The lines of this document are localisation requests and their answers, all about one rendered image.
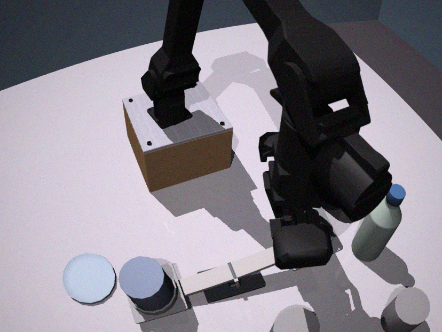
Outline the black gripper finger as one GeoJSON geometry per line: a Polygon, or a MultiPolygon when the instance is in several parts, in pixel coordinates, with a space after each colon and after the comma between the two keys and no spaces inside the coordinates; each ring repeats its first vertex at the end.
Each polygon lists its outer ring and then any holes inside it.
{"type": "Polygon", "coordinates": [[[272,239],[274,231],[278,230],[281,227],[283,227],[283,218],[270,219],[270,230],[271,230],[272,239]]]}
{"type": "Polygon", "coordinates": [[[271,208],[272,208],[272,210],[273,210],[274,217],[275,217],[275,218],[282,218],[282,217],[283,217],[283,214],[282,214],[281,206],[275,206],[275,207],[273,206],[272,195],[271,195],[272,192],[271,192],[271,187],[270,187],[270,181],[269,181],[269,174],[268,174],[268,172],[269,172],[269,171],[264,171],[264,172],[263,172],[264,188],[265,188],[265,191],[266,191],[267,197],[268,197],[268,199],[269,199],[270,206],[271,206],[271,208]]]}

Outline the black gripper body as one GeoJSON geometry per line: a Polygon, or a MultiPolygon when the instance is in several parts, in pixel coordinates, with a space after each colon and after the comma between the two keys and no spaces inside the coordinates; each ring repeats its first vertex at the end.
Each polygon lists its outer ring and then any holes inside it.
{"type": "Polygon", "coordinates": [[[258,143],[261,162],[274,157],[268,163],[271,195],[283,214],[283,227],[273,235],[275,265],[280,270],[326,265],[333,254],[329,228],[310,207],[319,183],[311,170],[294,168],[280,157],[278,137],[279,132],[267,132],[258,143]]]}

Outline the grey bottle with blue cap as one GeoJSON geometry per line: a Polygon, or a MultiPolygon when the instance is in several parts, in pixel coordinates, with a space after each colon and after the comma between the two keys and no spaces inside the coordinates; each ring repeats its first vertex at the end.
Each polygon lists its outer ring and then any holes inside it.
{"type": "Polygon", "coordinates": [[[400,205],[405,196],[405,189],[393,184],[383,201],[364,217],[351,248],[359,260],[370,262],[380,255],[401,222],[400,205]]]}

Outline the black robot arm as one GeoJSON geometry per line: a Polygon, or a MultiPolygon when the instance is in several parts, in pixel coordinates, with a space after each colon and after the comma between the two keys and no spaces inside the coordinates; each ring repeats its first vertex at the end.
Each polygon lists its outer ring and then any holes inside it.
{"type": "MultiPolygon", "coordinates": [[[[161,48],[141,77],[161,128],[192,117],[184,90],[199,82],[192,55],[204,0],[169,0],[161,48]]],[[[290,166],[311,170],[319,183],[311,208],[322,202],[356,222],[392,186],[390,163],[359,135],[370,114],[359,62],[340,36],[311,16],[299,0],[242,0],[269,44],[267,62],[277,83],[270,95],[282,106],[277,150],[290,166]],[[337,111],[328,106],[346,99],[337,111]]]]}

